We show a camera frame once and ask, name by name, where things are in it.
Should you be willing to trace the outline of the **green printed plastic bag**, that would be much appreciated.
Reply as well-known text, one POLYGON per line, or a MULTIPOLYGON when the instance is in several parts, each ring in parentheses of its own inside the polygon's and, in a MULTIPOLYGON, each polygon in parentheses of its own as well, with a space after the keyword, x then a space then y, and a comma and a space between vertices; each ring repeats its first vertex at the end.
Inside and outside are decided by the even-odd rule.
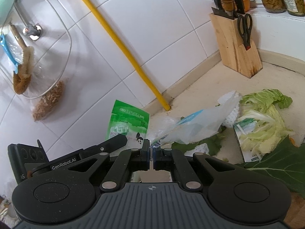
POLYGON ((150 114, 128 103, 115 100, 112 108, 106 139, 118 134, 125 135, 123 149, 141 148, 148 131, 150 114))

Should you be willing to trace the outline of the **green milk carton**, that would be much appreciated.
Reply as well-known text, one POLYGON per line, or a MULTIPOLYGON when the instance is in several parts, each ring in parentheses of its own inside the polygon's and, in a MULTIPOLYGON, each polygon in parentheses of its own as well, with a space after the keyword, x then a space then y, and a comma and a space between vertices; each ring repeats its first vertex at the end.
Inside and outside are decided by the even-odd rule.
POLYGON ((262 153, 252 150, 255 146, 255 143, 253 143, 249 138, 249 135, 254 131, 256 124, 257 124, 256 120, 252 118, 248 118, 236 122, 233 125, 233 129, 237 141, 239 143, 244 162, 261 161, 263 157, 262 153))

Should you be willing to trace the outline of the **clear blue labelled bag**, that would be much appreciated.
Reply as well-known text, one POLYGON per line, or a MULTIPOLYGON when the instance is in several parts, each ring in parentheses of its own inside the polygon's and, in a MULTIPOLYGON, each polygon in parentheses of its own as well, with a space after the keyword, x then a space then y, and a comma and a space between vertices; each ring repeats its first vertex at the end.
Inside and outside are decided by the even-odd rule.
POLYGON ((232 127, 239 113, 240 100, 239 93, 229 92, 219 98, 218 106, 202 109, 184 117, 156 138, 147 135, 151 148, 174 142, 180 144, 198 142, 217 134, 221 126, 232 127))

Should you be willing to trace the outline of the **wooden cutting board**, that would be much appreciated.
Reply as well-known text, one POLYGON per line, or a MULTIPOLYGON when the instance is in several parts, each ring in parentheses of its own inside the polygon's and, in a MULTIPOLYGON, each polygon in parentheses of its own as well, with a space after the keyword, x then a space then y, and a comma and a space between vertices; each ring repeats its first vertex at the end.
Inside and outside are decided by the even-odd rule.
POLYGON ((292 202, 284 222, 294 229, 305 227, 305 201, 299 194, 291 193, 292 202))

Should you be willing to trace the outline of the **clear plastic bag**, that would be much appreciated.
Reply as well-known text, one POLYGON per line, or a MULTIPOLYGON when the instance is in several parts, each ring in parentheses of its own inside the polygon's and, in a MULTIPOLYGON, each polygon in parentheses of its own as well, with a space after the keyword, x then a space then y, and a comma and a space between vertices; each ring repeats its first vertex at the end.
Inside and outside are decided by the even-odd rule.
POLYGON ((171 116, 154 116, 148 128, 148 137, 156 138, 159 136, 165 129, 175 125, 181 120, 180 117, 171 117, 171 116))

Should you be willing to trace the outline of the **large green lettuce leaf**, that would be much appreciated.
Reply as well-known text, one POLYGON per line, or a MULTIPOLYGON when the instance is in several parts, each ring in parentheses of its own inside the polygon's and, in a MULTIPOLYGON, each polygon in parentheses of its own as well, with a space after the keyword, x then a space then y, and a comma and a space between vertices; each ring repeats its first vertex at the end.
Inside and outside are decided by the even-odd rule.
POLYGON ((190 144, 180 144, 180 143, 172 143, 171 148, 180 150, 183 154, 188 151, 194 149, 197 145, 201 145, 206 143, 209 147, 209 156, 215 156, 218 154, 220 149, 222 148, 222 140, 225 138, 224 131, 226 130, 225 126, 221 126, 219 128, 219 132, 210 138, 202 139, 198 142, 190 143, 190 144))

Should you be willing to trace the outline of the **wooden pot brush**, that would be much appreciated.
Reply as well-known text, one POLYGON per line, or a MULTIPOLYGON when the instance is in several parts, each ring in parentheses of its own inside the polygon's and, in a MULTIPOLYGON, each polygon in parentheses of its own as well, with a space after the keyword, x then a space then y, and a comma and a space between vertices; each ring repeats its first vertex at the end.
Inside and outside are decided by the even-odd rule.
POLYGON ((18 72, 13 75, 14 91, 16 94, 21 95, 27 90, 31 82, 34 63, 34 48, 26 45, 15 25, 10 24, 10 29, 18 45, 22 49, 21 64, 17 67, 18 72))

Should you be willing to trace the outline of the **pale napa cabbage leaves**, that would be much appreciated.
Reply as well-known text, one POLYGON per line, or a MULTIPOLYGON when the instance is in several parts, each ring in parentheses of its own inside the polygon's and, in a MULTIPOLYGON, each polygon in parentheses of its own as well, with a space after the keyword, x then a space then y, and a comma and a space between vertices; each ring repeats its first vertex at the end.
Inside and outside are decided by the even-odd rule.
POLYGON ((279 109, 287 109, 292 103, 292 98, 278 89, 264 89, 241 98, 242 112, 237 122, 248 118, 257 121, 254 131, 249 135, 255 143, 253 151, 269 154, 286 136, 294 134, 293 130, 286 127, 279 113, 279 109))

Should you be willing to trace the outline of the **black handled knife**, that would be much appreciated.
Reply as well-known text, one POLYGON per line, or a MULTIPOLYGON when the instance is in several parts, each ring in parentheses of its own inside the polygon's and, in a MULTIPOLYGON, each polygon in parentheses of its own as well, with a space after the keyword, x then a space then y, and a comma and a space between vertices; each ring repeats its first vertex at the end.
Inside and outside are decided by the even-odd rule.
POLYGON ((224 8, 222 7, 222 3, 221 3, 221 0, 213 0, 214 1, 214 4, 215 4, 215 8, 212 7, 212 10, 213 10, 213 13, 215 15, 218 15, 220 17, 225 17, 225 18, 228 18, 228 19, 231 19, 233 20, 234 19, 234 14, 232 12, 226 12, 224 10, 224 8))

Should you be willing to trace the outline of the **large dark cabbage leaf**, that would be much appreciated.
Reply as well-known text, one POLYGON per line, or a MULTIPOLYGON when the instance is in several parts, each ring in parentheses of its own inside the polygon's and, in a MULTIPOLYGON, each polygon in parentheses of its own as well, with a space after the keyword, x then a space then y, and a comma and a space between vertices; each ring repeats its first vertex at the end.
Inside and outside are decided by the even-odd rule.
POLYGON ((290 139, 283 139, 261 161, 238 164, 249 171, 272 177, 284 183, 292 192, 304 197, 304 143, 300 147, 290 139))

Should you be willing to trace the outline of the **bag of dried noodles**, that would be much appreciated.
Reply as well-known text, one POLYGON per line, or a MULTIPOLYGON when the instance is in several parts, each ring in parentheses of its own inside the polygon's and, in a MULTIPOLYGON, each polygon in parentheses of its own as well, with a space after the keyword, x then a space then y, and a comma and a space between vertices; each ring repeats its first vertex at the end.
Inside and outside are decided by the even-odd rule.
POLYGON ((31 117, 33 121, 42 121, 55 110, 64 97, 68 81, 68 77, 59 80, 50 91, 30 102, 31 117))

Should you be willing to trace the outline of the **black kitchen scissors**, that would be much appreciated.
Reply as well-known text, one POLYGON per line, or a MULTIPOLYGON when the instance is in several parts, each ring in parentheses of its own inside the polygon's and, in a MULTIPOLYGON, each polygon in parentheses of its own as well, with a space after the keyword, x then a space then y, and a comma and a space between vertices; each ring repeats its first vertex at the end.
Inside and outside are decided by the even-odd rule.
POLYGON ((246 51, 249 50, 251 47, 250 40, 251 40, 251 32, 252 32, 252 17, 250 14, 238 16, 237 29, 239 35, 241 36, 246 51))

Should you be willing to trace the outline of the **yellow gas pipe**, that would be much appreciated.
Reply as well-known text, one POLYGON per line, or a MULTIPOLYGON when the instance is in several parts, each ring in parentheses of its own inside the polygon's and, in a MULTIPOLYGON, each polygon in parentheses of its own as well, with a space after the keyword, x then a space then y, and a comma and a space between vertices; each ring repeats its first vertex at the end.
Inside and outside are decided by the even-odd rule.
POLYGON ((116 32, 112 29, 112 27, 110 26, 108 21, 104 18, 104 16, 98 11, 98 9, 94 6, 94 4, 91 2, 91 0, 81 0, 81 1, 87 6, 87 8, 95 16, 95 18, 101 24, 101 26, 104 28, 104 30, 107 32, 107 34, 112 38, 114 43, 122 51, 122 53, 128 59, 130 64, 134 67, 134 69, 137 72, 137 74, 139 75, 139 77, 146 84, 146 86, 152 91, 152 93, 157 98, 157 100, 162 105, 162 107, 166 111, 169 111, 171 109, 169 103, 166 101, 166 99, 163 97, 163 95, 159 92, 159 90, 156 88, 156 86, 152 83, 152 81, 146 75, 146 73, 142 70, 141 66, 139 65, 139 63, 137 62, 137 60, 135 59, 133 54, 130 52, 130 50, 127 48, 127 46, 124 44, 124 42, 120 39, 120 37, 116 34, 116 32))

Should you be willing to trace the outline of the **wooden knife block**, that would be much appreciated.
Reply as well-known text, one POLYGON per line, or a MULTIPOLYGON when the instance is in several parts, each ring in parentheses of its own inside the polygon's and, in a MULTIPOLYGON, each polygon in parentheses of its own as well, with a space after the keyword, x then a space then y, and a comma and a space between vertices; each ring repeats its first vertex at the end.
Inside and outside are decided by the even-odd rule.
POLYGON ((253 40, 250 49, 246 49, 238 31, 237 19, 228 19, 215 14, 209 15, 223 65, 251 78, 262 68, 262 62, 253 40))

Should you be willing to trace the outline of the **white foam fruit net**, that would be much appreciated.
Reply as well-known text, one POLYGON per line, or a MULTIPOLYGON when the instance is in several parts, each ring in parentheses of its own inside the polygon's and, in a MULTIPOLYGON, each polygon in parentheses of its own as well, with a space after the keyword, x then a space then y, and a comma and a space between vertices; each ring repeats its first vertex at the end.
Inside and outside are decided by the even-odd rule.
POLYGON ((203 154, 209 154, 209 147, 206 143, 203 143, 201 145, 197 145, 194 149, 188 150, 184 153, 185 156, 192 157, 194 153, 200 152, 203 154))

